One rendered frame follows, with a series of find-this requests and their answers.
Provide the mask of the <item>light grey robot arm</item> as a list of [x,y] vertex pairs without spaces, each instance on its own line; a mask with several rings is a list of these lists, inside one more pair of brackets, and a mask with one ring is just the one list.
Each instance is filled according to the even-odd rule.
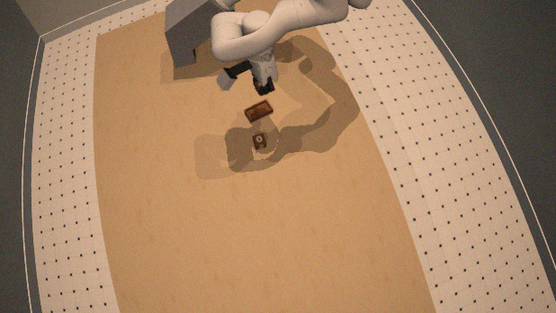
[[[274,44],[287,32],[341,22],[348,15],[348,5],[365,9],[372,2],[372,0],[281,0],[275,5],[272,14],[269,14],[261,10],[249,13],[231,12],[235,9],[235,3],[240,0],[215,1],[228,11],[217,13],[211,19],[211,53],[222,62],[243,58],[270,62],[274,53]],[[243,38],[239,38],[242,36]],[[238,79],[237,76],[250,68],[253,66],[248,59],[234,67],[224,67],[215,81],[222,91],[228,91]]]

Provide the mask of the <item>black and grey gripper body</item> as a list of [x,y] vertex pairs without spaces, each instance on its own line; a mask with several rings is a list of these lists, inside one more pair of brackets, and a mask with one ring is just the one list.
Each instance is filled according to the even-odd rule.
[[271,56],[271,61],[253,61],[249,58],[246,60],[250,62],[253,68],[250,69],[252,74],[255,76],[256,80],[259,82],[261,86],[265,86],[267,83],[267,77],[271,77],[274,82],[278,80],[278,73],[277,73],[277,66],[274,59],[274,54]]

